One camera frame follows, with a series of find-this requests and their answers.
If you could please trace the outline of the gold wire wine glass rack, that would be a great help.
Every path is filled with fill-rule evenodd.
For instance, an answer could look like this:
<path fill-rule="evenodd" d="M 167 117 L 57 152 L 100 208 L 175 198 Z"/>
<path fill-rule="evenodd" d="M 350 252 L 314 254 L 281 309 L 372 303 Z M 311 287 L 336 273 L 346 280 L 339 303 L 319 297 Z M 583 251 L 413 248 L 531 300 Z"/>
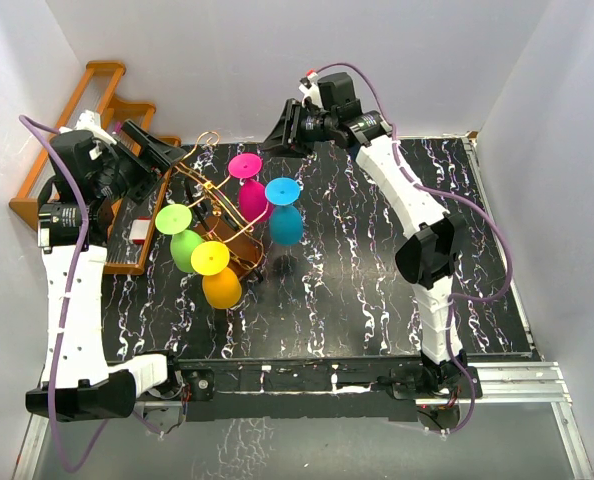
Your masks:
<path fill-rule="evenodd" d="M 240 281 L 254 278 L 257 283 L 264 280 L 261 264 L 265 248 L 261 239 L 255 236 L 255 223 L 245 219 L 239 207 L 225 192 L 235 177 L 228 174 L 215 182 L 191 168 L 187 161 L 201 145 L 214 149 L 220 142 L 216 131 L 201 133 L 192 149 L 186 153 L 172 170 L 181 175 L 187 207 L 198 224 L 198 233 L 204 240 L 220 241 L 230 252 L 229 266 L 234 269 Z"/>

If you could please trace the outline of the pink wine glass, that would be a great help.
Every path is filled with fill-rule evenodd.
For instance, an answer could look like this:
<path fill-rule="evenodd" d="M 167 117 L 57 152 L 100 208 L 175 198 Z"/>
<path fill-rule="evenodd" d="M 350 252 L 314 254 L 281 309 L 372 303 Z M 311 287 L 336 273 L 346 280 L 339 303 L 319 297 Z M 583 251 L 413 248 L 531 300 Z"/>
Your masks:
<path fill-rule="evenodd" d="M 267 221 L 273 210 L 266 198 L 265 186 L 257 180 L 262 167 L 262 159 L 253 153 L 236 155 L 228 164 L 229 175 L 243 181 L 238 192 L 238 207 L 248 223 Z"/>

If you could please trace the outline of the orange wine glass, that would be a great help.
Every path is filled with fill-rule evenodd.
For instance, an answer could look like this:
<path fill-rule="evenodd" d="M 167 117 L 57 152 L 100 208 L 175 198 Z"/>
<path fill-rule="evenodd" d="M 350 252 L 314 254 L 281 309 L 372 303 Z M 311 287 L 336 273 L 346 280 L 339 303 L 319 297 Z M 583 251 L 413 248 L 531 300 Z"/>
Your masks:
<path fill-rule="evenodd" d="M 202 276 L 202 289 L 209 305 L 215 309 L 230 309 L 241 298 L 242 287 L 229 267 L 230 250 L 219 241 L 206 241 L 191 255 L 193 269 Z"/>

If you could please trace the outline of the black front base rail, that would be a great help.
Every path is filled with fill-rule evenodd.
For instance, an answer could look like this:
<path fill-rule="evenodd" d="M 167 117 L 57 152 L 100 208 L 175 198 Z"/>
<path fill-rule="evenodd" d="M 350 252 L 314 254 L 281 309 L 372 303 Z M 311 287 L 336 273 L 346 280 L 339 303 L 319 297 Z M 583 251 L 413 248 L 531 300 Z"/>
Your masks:
<path fill-rule="evenodd" d="M 190 360 L 177 365 L 181 386 L 142 395 L 140 412 L 171 409 L 190 422 L 239 418 L 386 418 L 414 422 L 446 410 L 458 423 L 461 403 L 482 389 L 464 353 L 460 365 L 434 366 L 419 356 Z"/>

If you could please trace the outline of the aluminium frame rail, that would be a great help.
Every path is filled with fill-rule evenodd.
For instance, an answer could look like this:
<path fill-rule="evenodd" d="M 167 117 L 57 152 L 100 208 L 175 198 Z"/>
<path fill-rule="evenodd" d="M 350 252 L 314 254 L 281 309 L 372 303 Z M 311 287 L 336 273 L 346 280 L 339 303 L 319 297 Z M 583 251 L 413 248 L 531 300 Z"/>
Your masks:
<path fill-rule="evenodd" d="M 471 431 L 474 420 L 486 405 L 502 407 L 514 404 L 547 404 L 554 415 L 557 432 L 574 478 L 593 478 L 594 473 L 572 412 L 572 398 L 557 363 L 495 361 L 491 358 L 475 356 L 470 359 L 469 364 L 477 369 L 482 396 L 472 406 L 467 406 L 465 403 L 459 404 L 465 410 L 462 416 L 466 423 L 463 428 L 465 432 Z M 182 419 L 177 411 L 171 409 L 140 412 L 137 409 L 140 397 L 137 398 L 134 406 L 137 413 L 134 420 L 143 427 L 145 432 L 159 439 L 165 439 L 184 422 L 190 422 Z M 431 428 L 416 421 L 394 422 L 386 418 L 381 419 L 386 420 L 391 426 L 409 426 L 419 437 L 439 438 L 441 441 L 447 441 L 450 436 L 459 431 L 455 427 Z"/>

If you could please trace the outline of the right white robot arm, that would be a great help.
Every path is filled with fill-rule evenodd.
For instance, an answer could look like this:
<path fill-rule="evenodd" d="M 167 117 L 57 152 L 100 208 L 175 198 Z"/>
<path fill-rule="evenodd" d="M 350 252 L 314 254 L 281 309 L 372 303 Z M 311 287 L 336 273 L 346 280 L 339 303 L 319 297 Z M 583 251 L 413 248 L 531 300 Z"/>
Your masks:
<path fill-rule="evenodd" d="M 454 323 L 453 279 L 465 220 L 424 191 L 420 178 L 401 157 L 394 124 L 381 109 L 366 111 L 351 76 L 309 71 L 300 81 L 300 100 L 286 101 L 263 143 L 265 152 L 303 158 L 318 143 L 331 142 L 354 158 L 396 214 L 404 243 L 395 262 L 411 285 L 422 328 L 417 390 L 450 400 L 477 397 L 473 373 Z"/>

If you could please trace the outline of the small red white box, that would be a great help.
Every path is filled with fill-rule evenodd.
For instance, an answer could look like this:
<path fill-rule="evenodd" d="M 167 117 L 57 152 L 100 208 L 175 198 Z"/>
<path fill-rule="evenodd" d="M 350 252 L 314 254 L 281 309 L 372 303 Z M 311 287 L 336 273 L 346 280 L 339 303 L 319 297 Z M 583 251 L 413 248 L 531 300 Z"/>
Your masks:
<path fill-rule="evenodd" d="M 129 240 L 134 244 L 144 244 L 148 235 L 150 220 L 148 218 L 135 219 L 129 231 Z"/>

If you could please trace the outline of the green wine glass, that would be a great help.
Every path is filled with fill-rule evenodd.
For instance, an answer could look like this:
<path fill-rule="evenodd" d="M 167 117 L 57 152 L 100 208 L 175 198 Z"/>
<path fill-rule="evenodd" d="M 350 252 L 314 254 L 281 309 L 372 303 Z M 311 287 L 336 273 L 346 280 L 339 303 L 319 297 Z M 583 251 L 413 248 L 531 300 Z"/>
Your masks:
<path fill-rule="evenodd" d="M 183 204 L 171 204 L 162 208 L 155 218 L 159 233 L 170 236 L 170 253 L 176 267 L 184 273 L 194 273 L 191 256 L 203 243 L 203 238 L 190 229 L 193 214 Z"/>

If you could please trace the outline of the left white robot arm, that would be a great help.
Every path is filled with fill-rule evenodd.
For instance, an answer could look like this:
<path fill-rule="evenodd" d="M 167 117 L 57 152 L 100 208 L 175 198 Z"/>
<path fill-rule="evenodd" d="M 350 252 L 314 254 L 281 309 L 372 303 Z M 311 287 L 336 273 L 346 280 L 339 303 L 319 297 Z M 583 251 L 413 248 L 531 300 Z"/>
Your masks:
<path fill-rule="evenodd" d="M 175 165 L 181 148 L 126 120 L 121 131 L 140 148 L 133 153 L 106 131 L 99 113 L 85 110 L 52 138 L 21 116 L 49 154 L 53 175 L 37 199 L 37 240 L 48 284 L 48 347 L 27 410 L 59 422 L 126 418 L 145 393 L 177 396 L 184 376 L 172 353 L 141 353 L 116 365 L 103 347 L 101 290 L 112 206 L 143 202 Z"/>

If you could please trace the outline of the blue wine glass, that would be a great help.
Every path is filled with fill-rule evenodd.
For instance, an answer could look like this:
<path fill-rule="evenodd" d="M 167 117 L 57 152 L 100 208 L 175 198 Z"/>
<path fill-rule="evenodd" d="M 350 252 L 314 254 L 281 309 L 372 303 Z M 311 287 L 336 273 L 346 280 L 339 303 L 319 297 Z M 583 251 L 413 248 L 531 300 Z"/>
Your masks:
<path fill-rule="evenodd" d="M 299 184 L 287 177 L 275 178 L 265 188 L 266 199 L 273 206 L 269 219 L 270 236 L 279 245 L 291 246 L 301 241 L 303 220 L 294 206 L 300 194 Z"/>

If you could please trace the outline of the orange wooden shelf rack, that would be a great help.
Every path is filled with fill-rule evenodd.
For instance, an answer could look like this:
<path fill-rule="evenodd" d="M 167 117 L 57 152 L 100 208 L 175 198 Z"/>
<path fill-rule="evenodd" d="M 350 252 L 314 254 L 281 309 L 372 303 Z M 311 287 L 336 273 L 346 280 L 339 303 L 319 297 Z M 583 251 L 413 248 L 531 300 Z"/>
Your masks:
<path fill-rule="evenodd" d="M 38 236 L 44 253 L 76 244 L 81 227 L 86 245 L 105 248 L 104 271 L 140 275 L 154 234 L 148 220 L 131 248 L 131 205 L 162 205 L 170 171 L 182 157 L 176 137 L 148 132 L 153 104 L 121 98 L 126 72 L 119 61 L 91 61 L 57 124 L 43 129 L 47 142 L 9 206 Z"/>

